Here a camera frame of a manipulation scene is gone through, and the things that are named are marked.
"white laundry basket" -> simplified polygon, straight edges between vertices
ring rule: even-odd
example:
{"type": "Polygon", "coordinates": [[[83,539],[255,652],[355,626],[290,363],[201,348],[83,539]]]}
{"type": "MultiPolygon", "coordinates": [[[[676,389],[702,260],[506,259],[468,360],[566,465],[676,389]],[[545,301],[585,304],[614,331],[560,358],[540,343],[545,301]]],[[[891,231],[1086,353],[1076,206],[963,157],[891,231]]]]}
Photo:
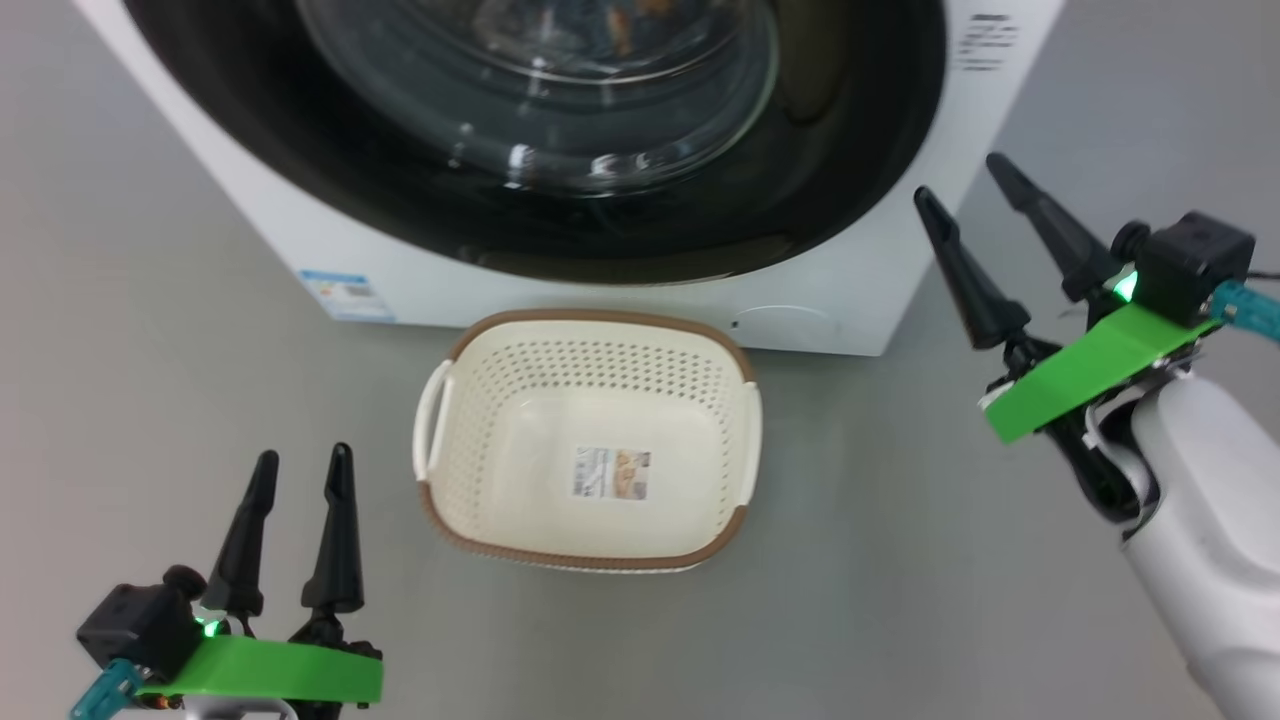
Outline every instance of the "white laundry basket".
{"type": "Polygon", "coordinates": [[[568,570],[660,573],[723,548],[760,456],[760,396],[723,333],[631,313],[474,325],[422,391],[413,471],[460,547],[568,570]]]}

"white washing machine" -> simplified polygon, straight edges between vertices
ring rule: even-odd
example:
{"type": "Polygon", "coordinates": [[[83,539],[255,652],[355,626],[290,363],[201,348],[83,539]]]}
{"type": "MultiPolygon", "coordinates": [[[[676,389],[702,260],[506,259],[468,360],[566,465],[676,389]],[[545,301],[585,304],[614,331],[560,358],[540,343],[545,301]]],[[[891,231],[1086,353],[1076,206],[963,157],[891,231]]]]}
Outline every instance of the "white washing machine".
{"type": "Polygon", "coordinates": [[[340,320],[878,355],[1061,0],[77,0],[340,320]]]}

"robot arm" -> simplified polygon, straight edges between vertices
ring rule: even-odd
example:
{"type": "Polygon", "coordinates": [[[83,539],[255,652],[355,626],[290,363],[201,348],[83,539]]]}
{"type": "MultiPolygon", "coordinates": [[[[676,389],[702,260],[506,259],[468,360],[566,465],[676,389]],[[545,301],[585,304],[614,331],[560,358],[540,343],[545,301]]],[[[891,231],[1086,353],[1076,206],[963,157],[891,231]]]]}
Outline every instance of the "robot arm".
{"type": "Polygon", "coordinates": [[[1132,430],[1160,497],[1125,557],[1222,715],[1280,717],[1280,447],[1194,375],[1147,393],[1132,430]]]}
{"type": "Polygon", "coordinates": [[[188,720],[337,720],[383,692],[383,653],[349,642],[338,615],[365,605],[351,448],[329,459],[329,503],[315,574],[302,588],[310,620],[288,642],[259,639],[262,528],[275,502],[279,457],[264,452],[236,510],[209,582],[177,565],[159,585],[116,585],[76,632],[102,667],[72,720],[109,720],[124,707],[183,710],[188,720]],[[198,615],[192,605],[198,601],[198,615]]]}
{"type": "Polygon", "coordinates": [[[1027,310],[922,187],[916,209],[973,346],[1005,348],[1009,372],[979,406],[1005,442],[1053,441],[1224,716],[1280,717],[1280,447],[1189,370],[1221,324],[1280,341],[1280,304],[1242,284],[1265,277],[1248,270],[1253,238],[1190,213],[1156,233],[1130,223],[1108,252],[1007,158],[987,165],[1064,293],[1088,302],[1089,331],[1066,347],[1028,336],[1027,310]]]}

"gray floor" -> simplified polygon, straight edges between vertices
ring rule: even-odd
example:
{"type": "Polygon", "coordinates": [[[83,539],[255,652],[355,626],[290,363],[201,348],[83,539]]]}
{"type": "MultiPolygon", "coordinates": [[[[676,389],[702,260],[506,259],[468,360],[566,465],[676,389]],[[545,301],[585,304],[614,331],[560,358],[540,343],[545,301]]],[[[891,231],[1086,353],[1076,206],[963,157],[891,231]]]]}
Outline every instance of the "gray floor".
{"type": "MultiPolygon", "coordinates": [[[[1266,0],[1076,0],[1001,146],[1098,228],[1192,206],[1280,266],[1280,53],[1266,0]]],[[[407,434],[456,332],[328,320],[87,24],[0,4],[0,593],[6,715],[92,676],[72,632],[116,582],[207,569],[255,455],[283,456],[260,634],[303,620],[329,446],[355,447],[385,702],[352,717],[1192,720],[1215,711],[1046,443],[974,411],[931,273],[881,359],[756,354],[767,409],[741,537],[677,577],[468,557],[412,496],[407,434]]],[[[983,181],[975,251],[1069,337],[1043,251],[983,181]]],[[[1280,430],[1280,355],[1206,373],[1280,430]]]]}

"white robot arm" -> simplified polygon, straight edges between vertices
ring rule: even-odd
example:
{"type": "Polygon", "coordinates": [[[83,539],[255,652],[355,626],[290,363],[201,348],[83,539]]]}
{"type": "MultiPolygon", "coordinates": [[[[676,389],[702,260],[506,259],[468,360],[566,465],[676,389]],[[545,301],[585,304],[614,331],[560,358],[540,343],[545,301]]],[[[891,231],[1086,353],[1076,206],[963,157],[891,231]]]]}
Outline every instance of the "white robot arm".
{"type": "Polygon", "coordinates": [[[922,187],[915,205],[972,345],[1004,346],[1009,372],[979,406],[1006,442],[1053,441],[1222,715],[1280,720],[1280,447],[1189,369],[1224,324],[1280,342],[1280,302],[1243,284],[1276,275],[1249,272],[1252,236],[1199,213],[1155,233],[1129,223],[1108,251],[1007,158],[987,167],[1064,293],[1088,302],[1089,333],[1068,347],[1027,334],[1027,310],[922,187]]]}
{"type": "Polygon", "coordinates": [[[1132,432],[1158,497],[1125,557],[1222,715],[1280,717],[1280,446],[1194,375],[1143,396],[1132,432]]]}

